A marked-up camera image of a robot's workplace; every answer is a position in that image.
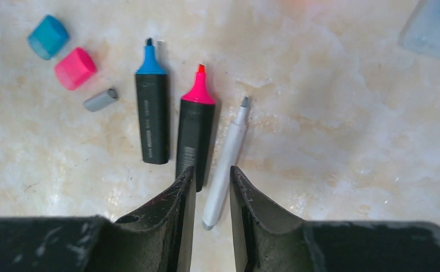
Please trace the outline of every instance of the pen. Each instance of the pen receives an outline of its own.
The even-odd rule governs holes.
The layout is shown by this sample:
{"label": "pen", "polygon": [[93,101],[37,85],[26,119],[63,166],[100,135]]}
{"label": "pen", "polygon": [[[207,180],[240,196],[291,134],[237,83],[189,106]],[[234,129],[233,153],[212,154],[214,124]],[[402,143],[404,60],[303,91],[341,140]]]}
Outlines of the pen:
{"label": "pen", "polygon": [[197,192],[205,178],[214,114],[215,101],[208,94],[206,73],[200,64],[193,88],[181,97],[176,158],[176,177],[188,166],[195,167]]}
{"label": "pen", "polygon": [[211,230],[220,218],[223,202],[227,197],[230,167],[236,164],[241,142],[246,131],[246,116],[249,99],[243,98],[236,118],[230,123],[225,142],[221,149],[220,159],[211,182],[210,193],[203,211],[203,228]]}
{"label": "pen", "polygon": [[144,52],[143,64],[135,74],[143,161],[165,164],[170,156],[168,76],[156,61],[151,38],[146,40]]}

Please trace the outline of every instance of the pink highlighter tip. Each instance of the pink highlighter tip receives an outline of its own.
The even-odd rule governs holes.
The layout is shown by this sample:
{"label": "pink highlighter tip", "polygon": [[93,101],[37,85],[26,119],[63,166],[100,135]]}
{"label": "pink highlighter tip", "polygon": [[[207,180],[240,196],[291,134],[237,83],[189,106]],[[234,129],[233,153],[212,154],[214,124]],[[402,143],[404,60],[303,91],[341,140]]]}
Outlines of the pink highlighter tip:
{"label": "pink highlighter tip", "polygon": [[206,73],[203,65],[200,64],[198,66],[193,88],[190,92],[183,95],[181,99],[199,104],[215,105],[214,99],[211,98],[206,89]]}

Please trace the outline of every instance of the scratch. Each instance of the scratch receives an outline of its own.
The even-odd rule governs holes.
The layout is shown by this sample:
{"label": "scratch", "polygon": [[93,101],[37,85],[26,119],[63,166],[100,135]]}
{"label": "scratch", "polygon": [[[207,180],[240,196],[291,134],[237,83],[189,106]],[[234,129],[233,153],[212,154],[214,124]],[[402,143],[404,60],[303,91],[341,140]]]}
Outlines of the scratch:
{"label": "scratch", "polygon": [[35,185],[38,185],[40,182],[38,181],[37,183],[34,183],[34,184],[32,184],[32,185],[28,185],[27,187],[26,187],[26,189],[25,189],[25,191],[23,191],[23,193],[26,193],[26,191],[29,189],[29,188],[31,188],[31,187],[33,187],[33,186],[35,186]]}
{"label": "scratch", "polygon": [[48,243],[48,239],[51,237],[51,235],[55,234],[56,232],[58,232],[59,230],[61,230],[63,227],[57,227],[52,229],[51,231],[49,231],[45,238],[43,239],[43,243],[41,243],[40,247],[38,247],[36,249],[36,255],[38,257],[41,257],[43,254],[45,254],[45,250],[46,250],[46,243]]}
{"label": "scratch", "polygon": [[171,191],[170,193],[168,193],[168,194],[166,194],[167,196],[173,196],[173,195],[175,195],[175,194],[178,194],[178,191],[179,190],[174,190],[174,191]]}
{"label": "scratch", "polygon": [[234,53],[237,57],[241,58],[242,60],[246,61],[246,58],[244,58],[242,55],[238,54],[238,53]]}
{"label": "scratch", "polygon": [[130,177],[130,171],[131,171],[131,169],[133,169],[133,166],[130,167],[130,169],[128,169],[128,173],[126,174],[126,181],[127,181],[127,182],[128,182],[128,180],[129,180],[129,177]]}

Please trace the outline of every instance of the blue cap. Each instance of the blue cap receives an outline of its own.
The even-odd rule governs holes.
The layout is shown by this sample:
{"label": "blue cap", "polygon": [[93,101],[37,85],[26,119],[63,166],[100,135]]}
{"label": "blue cap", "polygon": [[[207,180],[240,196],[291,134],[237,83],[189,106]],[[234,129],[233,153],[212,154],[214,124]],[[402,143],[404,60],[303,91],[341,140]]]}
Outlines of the blue cap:
{"label": "blue cap", "polygon": [[155,47],[151,38],[146,40],[144,61],[140,69],[136,71],[138,75],[166,75],[166,71],[156,61]]}
{"label": "blue cap", "polygon": [[42,59],[54,57],[70,38],[61,22],[51,15],[43,18],[28,36],[31,49]]}

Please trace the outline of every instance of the black highlighter barrel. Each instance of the black highlighter barrel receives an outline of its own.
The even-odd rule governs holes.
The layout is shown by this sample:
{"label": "black highlighter barrel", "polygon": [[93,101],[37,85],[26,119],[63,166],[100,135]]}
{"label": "black highlighter barrel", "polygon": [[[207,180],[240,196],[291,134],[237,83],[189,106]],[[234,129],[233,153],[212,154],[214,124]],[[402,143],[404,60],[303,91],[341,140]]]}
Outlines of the black highlighter barrel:
{"label": "black highlighter barrel", "polygon": [[205,173],[214,114],[214,104],[181,100],[176,177],[188,166],[194,165],[197,192],[202,190],[203,182],[206,179]]}
{"label": "black highlighter barrel", "polygon": [[165,164],[169,154],[168,76],[135,74],[143,161]]}

